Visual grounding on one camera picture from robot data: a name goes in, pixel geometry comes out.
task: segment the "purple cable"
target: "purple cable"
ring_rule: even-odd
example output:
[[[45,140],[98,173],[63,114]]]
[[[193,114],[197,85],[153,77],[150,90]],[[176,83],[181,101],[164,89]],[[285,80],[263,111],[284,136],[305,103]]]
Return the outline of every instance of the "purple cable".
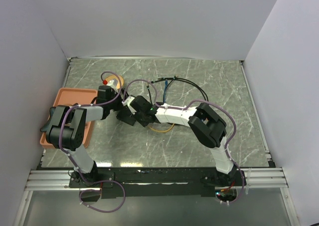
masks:
[[[158,107],[158,108],[163,108],[165,109],[166,107],[165,106],[161,106],[161,105],[158,105],[157,102],[156,102],[156,99],[157,99],[157,96],[158,96],[158,91],[157,89],[155,88],[155,86],[149,82],[148,80],[144,80],[144,79],[137,79],[137,80],[133,80],[131,81],[128,86],[126,87],[125,91],[124,91],[124,95],[126,94],[126,91],[127,89],[129,88],[129,86],[134,83],[134,82],[137,82],[137,81],[144,81],[146,83],[148,83],[155,91],[155,98],[154,98],[154,102],[155,102],[155,105]],[[241,175],[241,179],[242,179],[242,186],[241,186],[241,190],[240,190],[240,193],[238,194],[238,196],[236,197],[236,199],[234,199],[233,201],[229,202],[229,203],[234,203],[235,201],[237,201],[243,194],[244,192],[244,187],[245,187],[245,177],[243,175],[243,172],[241,171],[239,165],[233,160],[233,158],[230,156],[228,150],[227,150],[227,146],[229,144],[229,142],[234,138],[235,134],[236,134],[236,131],[237,131],[237,126],[236,126],[236,122],[234,120],[234,118],[226,111],[224,110],[223,108],[221,108],[219,105],[216,105],[214,103],[211,103],[211,102],[208,102],[206,100],[201,100],[201,99],[196,99],[196,100],[192,100],[185,108],[179,108],[179,107],[174,107],[174,106],[169,106],[167,107],[167,109],[175,109],[175,110],[187,110],[193,103],[195,102],[202,102],[202,103],[206,103],[206,104],[209,104],[217,109],[219,109],[221,112],[223,112],[225,115],[227,115],[227,117],[231,120],[231,122],[233,123],[233,126],[234,126],[234,130],[233,130],[233,133],[231,134],[231,136],[228,138],[228,140],[226,141],[226,144],[225,144],[225,151],[226,151],[226,154],[227,156],[229,157],[229,159],[233,162],[233,164],[236,166],[236,168],[239,170],[239,173]]]
[[[110,103],[112,103],[113,101],[115,101],[115,100],[120,96],[120,93],[121,93],[121,90],[122,90],[122,83],[121,83],[120,77],[119,77],[116,73],[114,73],[114,72],[104,71],[104,72],[101,74],[101,79],[102,79],[102,81],[103,81],[103,75],[104,75],[105,73],[113,74],[113,75],[115,75],[116,78],[118,79],[118,81],[119,81],[119,83],[120,83],[120,90],[119,90],[118,94],[114,97],[114,99],[112,99],[112,100],[110,100],[110,101],[107,101],[107,102],[104,102],[104,103],[101,103],[101,104],[95,104],[95,105],[93,105],[93,104],[81,105],[81,107],[107,105],[107,104],[110,104]],[[69,152],[67,152],[66,150],[64,150],[63,147],[62,147],[62,134],[63,134],[64,126],[65,126],[65,123],[66,123],[66,119],[67,119],[68,115],[70,114],[70,112],[71,112],[73,109],[78,108],[78,107],[79,107],[79,105],[72,106],[72,107],[71,107],[70,109],[68,109],[68,111],[65,113],[65,116],[64,116],[64,118],[63,118],[63,120],[62,120],[61,130],[60,130],[60,134],[59,134],[59,148],[60,148],[60,150],[61,150],[62,152],[64,152],[64,153],[68,156],[68,158],[70,159],[70,161],[72,162],[72,164],[73,164],[76,168],[78,168],[78,173],[80,174],[81,178],[83,179],[83,181],[84,181],[85,183],[87,183],[87,184],[99,184],[99,183],[112,182],[112,183],[115,183],[115,184],[117,184],[117,185],[119,185],[119,186],[121,187],[121,189],[122,189],[122,191],[123,191],[123,200],[122,200],[122,202],[120,203],[120,205],[119,205],[117,208],[115,208],[115,209],[113,209],[113,210],[110,210],[110,211],[105,211],[105,210],[97,209],[97,208],[95,208],[95,207],[93,207],[93,206],[89,206],[88,204],[86,204],[86,203],[84,203],[84,202],[82,201],[81,196],[82,196],[82,194],[83,194],[84,192],[99,192],[98,190],[85,190],[85,191],[82,191],[82,192],[80,193],[80,195],[79,195],[79,199],[80,199],[81,203],[82,203],[83,205],[89,207],[90,209],[93,209],[93,210],[98,211],[98,212],[101,212],[101,213],[112,213],[112,212],[118,210],[120,207],[122,207],[122,205],[123,205],[124,202],[125,202],[125,198],[126,198],[126,197],[125,197],[125,190],[124,190],[123,186],[122,186],[119,182],[113,181],[113,180],[101,180],[101,181],[97,181],[97,182],[89,182],[89,181],[87,181],[87,180],[85,179],[85,177],[83,176],[83,174],[82,174],[82,172],[81,172],[79,166],[77,165],[77,163],[76,163],[76,162],[74,161],[74,159],[72,158],[72,156],[69,154]]]

